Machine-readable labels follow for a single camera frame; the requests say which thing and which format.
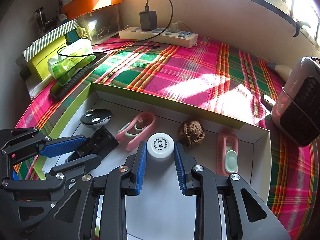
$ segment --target black box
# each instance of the black box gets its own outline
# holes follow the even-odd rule
[[[97,154],[103,160],[114,148],[119,145],[116,138],[102,126],[91,137],[87,138],[68,158],[68,162],[81,157]]]
[[[157,12],[143,11],[140,12],[140,25],[144,31],[152,31],[157,28]]]

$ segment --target power strip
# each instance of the power strip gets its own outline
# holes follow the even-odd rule
[[[121,39],[132,39],[132,40],[144,40],[155,36],[164,29],[157,28],[152,31],[143,31],[141,27],[129,27],[119,32]],[[177,33],[171,33],[165,31],[159,36],[150,39],[150,41],[177,45],[185,48],[191,48],[197,45],[198,34],[179,31]]]

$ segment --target wall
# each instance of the wall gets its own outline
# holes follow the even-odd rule
[[[146,0],[122,0],[122,25],[140,26],[139,12]],[[250,0],[172,0],[173,22],[184,21],[200,36],[222,41],[270,62],[293,68],[303,56],[320,52],[295,27],[269,9]],[[171,14],[167,0],[150,0],[158,26],[165,27]]]
[[[14,0],[0,22],[0,129],[13,128],[30,104],[15,60],[38,37],[33,18],[44,7],[47,19],[55,17],[57,0]]]

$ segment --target white cardboard box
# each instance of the white cardboard box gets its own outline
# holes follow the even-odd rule
[[[80,123],[80,117],[91,108],[106,108],[113,113],[106,128],[114,136],[140,111],[153,112],[157,117],[155,132],[167,133],[174,141],[177,141],[177,130],[183,121],[191,117],[200,118],[205,129],[204,141],[199,146],[185,147],[185,152],[193,155],[198,164],[209,168],[212,172],[216,171],[216,143],[219,133],[235,134],[238,137],[238,173],[260,198],[267,202],[271,178],[271,143],[268,130],[165,98],[91,83],[65,111],[50,136],[52,138],[79,134],[91,136],[94,130]],[[136,153],[136,149],[127,152],[125,147],[126,143],[121,142],[102,160],[98,168],[91,171],[91,174],[94,177],[105,175],[123,165],[127,156]],[[64,163],[70,154],[48,158],[42,168],[43,172],[49,172],[53,166]],[[102,199],[101,196],[98,226]],[[192,240],[195,214],[196,197],[182,195],[173,158],[160,163],[148,158],[140,195],[126,196],[128,237],[134,236],[143,240]]]

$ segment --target bedsheet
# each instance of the bedsheet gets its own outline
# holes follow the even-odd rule
[[[132,44],[130,40],[123,43]],[[75,97],[90,82],[98,82],[177,100],[266,128],[272,147],[268,206],[291,238],[297,239],[308,225],[315,203],[318,154],[316,142],[299,148],[282,135],[260,103],[262,94],[276,100],[284,82],[264,61],[208,38],[199,37],[191,49],[159,45],[159,49],[140,46],[109,52],[108,59],[58,103],[50,98],[51,82],[16,127],[36,126],[48,135]],[[94,49],[117,46],[104,44]],[[34,157],[15,167],[21,179],[38,179],[33,169],[36,160]]]

